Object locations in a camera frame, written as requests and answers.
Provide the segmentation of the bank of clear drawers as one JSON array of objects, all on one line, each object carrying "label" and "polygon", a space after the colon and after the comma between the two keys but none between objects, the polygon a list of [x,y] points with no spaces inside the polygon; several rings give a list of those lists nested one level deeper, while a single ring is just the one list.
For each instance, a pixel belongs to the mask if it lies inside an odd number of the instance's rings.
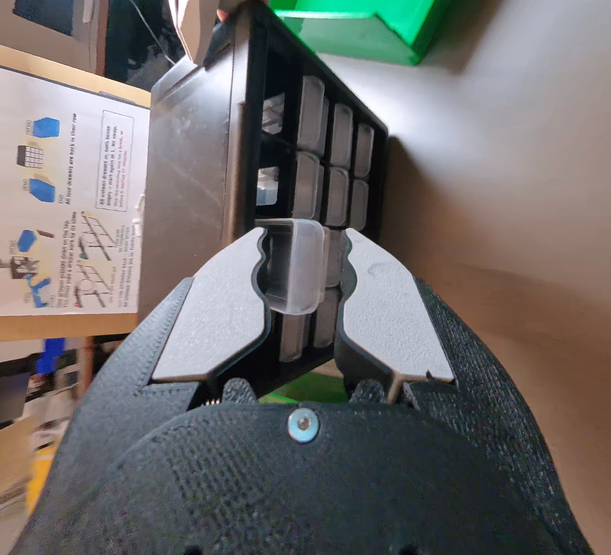
[{"label": "bank of clear drawers", "polygon": [[323,301],[304,318],[312,326],[306,341],[317,349],[332,345],[339,305],[341,230],[362,231],[369,211],[369,177],[375,130],[367,123],[355,126],[353,110],[336,103],[333,108],[331,146],[327,130],[331,105],[323,82],[302,78],[296,133],[291,216],[321,223],[328,234],[328,263]]}]

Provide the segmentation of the grey desk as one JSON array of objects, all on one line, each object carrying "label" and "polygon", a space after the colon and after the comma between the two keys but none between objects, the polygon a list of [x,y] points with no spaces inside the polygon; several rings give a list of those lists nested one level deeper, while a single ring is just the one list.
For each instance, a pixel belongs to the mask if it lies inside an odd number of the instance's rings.
[{"label": "grey desk", "polygon": [[393,136],[380,244],[502,362],[610,554],[610,0],[455,0],[416,67],[321,58]]}]

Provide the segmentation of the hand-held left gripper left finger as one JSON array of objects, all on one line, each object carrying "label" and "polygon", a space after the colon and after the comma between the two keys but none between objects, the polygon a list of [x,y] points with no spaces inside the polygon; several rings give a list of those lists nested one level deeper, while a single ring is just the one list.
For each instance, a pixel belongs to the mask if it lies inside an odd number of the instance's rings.
[{"label": "hand-held left gripper left finger", "polygon": [[195,273],[151,375],[155,383],[211,382],[269,334],[271,312],[256,280],[265,235],[254,228]]}]

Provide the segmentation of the black drawer cabinet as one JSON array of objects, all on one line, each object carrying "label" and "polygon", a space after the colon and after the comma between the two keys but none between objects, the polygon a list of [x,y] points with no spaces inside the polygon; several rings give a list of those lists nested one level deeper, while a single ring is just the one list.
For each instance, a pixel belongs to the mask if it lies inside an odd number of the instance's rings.
[{"label": "black drawer cabinet", "polygon": [[305,77],[329,101],[326,148],[337,105],[373,129],[363,234],[378,242],[389,132],[263,3],[242,4],[216,25],[203,66],[183,57],[151,90],[139,322],[257,219],[291,217]]}]

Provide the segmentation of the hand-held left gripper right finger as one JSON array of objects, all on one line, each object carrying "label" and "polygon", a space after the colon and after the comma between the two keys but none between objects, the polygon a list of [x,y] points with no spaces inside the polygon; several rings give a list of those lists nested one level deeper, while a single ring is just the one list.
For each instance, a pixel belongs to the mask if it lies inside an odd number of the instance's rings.
[{"label": "hand-held left gripper right finger", "polygon": [[452,384],[455,374],[416,280],[393,255],[352,228],[342,235],[335,364],[345,380],[379,382],[386,401],[404,383]]}]

